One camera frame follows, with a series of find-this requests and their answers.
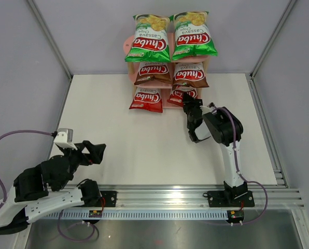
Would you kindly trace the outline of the red Chuba chips bag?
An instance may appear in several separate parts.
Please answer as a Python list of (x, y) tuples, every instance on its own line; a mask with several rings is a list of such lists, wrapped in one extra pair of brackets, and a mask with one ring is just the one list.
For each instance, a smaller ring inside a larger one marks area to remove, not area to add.
[(167, 99), (167, 102), (175, 106), (183, 107), (183, 96), (185, 93), (193, 97), (194, 99), (198, 98), (198, 92), (196, 88), (182, 87), (172, 90), (170, 92), (169, 98)]
[(137, 87), (129, 109), (141, 109), (149, 112), (163, 113), (160, 89)]

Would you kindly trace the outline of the brown Chuba barbeque chips bag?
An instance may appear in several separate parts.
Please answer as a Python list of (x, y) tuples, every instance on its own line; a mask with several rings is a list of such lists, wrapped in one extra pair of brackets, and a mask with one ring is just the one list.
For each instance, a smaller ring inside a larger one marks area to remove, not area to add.
[(177, 63), (174, 67), (173, 88), (177, 86), (208, 88), (203, 63)]

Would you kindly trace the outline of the green Chuba chips bag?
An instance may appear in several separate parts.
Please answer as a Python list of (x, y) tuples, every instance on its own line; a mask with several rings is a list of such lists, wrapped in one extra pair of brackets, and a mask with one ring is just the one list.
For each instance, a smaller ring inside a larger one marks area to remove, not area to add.
[(135, 15), (135, 33), (126, 62), (171, 61), (167, 29), (169, 17), (153, 14)]
[(218, 55), (207, 17), (208, 11), (187, 11), (170, 16), (174, 26), (174, 61), (185, 57)]

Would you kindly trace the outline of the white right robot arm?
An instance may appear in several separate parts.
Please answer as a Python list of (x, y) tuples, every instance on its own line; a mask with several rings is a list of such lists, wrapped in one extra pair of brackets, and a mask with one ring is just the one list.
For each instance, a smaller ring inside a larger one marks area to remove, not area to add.
[(203, 193), (211, 208), (235, 207), (242, 209), (249, 201), (247, 182), (240, 176), (240, 141), (242, 123), (226, 108), (213, 103), (204, 106), (201, 99), (184, 93), (183, 111), (187, 115), (187, 129), (192, 142), (212, 138), (221, 149), (224, 164), (223, 190)]

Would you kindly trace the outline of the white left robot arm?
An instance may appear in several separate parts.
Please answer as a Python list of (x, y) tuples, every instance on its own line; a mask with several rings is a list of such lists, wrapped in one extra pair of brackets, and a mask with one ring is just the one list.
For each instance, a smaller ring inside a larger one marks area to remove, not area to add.
[(105, 144), (56, 143), (62, 152), (39, 165), (24, 170), (0, 201), (0, 235), (13, 234), (40, 218), (65, 208), (96, 206), (101, 193), (96, 181), (85, 180), (67, 193), (50, 197), (50, 191), (63, 190), (79, 166), (100, 164)]

